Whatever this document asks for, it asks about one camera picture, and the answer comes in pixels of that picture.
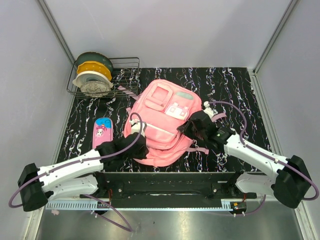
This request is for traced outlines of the pink school backpack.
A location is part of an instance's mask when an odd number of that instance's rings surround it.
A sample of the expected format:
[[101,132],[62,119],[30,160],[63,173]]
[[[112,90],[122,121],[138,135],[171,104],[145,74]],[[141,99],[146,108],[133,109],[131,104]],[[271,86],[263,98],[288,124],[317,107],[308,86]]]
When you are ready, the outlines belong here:
[[[200,97],[177,84],[164,79],[153,80],[140,94],[130,96],[135,99],[133,107],[127,108],[129,116],[123,135],[130,135],[130,120],[138,119],[146,123],[145,139],[149,153],[136,162],[153,167],[166,167],[176,162],[186,152],[209,153],[204,147],[192,147],[193,140],[180,133],[177,128],[195,112],[204,112]],[[215,113],[215,121],[225,118],[225,113]]]

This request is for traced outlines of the pink blue pencil case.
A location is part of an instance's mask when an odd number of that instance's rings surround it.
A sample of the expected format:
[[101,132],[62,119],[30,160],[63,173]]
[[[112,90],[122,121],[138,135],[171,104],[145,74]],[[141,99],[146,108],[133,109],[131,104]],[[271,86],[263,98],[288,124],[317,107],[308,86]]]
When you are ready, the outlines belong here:
[[92,148],[104,142],[111,142],[113,140],[113,122],[108,117],[98,118],[94,122],[92,135]]

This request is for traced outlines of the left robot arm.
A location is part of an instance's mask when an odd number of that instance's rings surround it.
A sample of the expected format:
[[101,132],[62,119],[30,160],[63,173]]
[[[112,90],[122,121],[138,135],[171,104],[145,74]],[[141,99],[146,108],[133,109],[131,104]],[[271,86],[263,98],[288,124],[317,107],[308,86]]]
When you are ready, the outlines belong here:
[[26,165],[17,181],[24,212],[44,207],[49,201],[80,195],[103,198],[108,186],[103,171],[110,170],[126,158],[144,160],[148,154],[146,138],[135,132],[127,137],[106,141],[64,162],[37,167]]

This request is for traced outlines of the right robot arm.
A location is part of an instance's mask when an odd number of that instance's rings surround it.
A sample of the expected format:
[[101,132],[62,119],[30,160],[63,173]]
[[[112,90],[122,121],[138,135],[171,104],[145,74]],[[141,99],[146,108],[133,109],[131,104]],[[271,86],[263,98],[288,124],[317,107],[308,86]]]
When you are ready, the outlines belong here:
[[261,175],[239,174],[235,181],[227,185],[228,195],[232,198],[239,198],[244,193],[269,195],[286,207],[295,209],[312,186],[311,176],[302,158],[277,155],[246,142],[235,130],[216,126],[204,111],[193,113],[177,130],[262,172]]

